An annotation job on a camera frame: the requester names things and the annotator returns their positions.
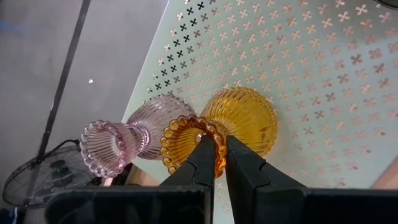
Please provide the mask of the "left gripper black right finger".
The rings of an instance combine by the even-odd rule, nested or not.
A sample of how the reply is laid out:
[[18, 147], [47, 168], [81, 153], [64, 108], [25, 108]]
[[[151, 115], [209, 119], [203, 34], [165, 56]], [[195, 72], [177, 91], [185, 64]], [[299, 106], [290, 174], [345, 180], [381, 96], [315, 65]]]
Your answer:
[[234, 136], [228, 136], [226, 180], [236, 223], [302, 223], [306, 188]]

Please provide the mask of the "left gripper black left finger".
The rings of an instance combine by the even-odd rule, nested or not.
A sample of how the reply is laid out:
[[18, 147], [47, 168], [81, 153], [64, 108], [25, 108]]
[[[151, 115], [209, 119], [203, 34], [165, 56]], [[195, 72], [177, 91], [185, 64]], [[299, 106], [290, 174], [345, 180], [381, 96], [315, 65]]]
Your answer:
[[203, 136], [187, 160], [161, 185], [201, 185], [212, 189], [214, 181], [215, 142], [209, 136]]

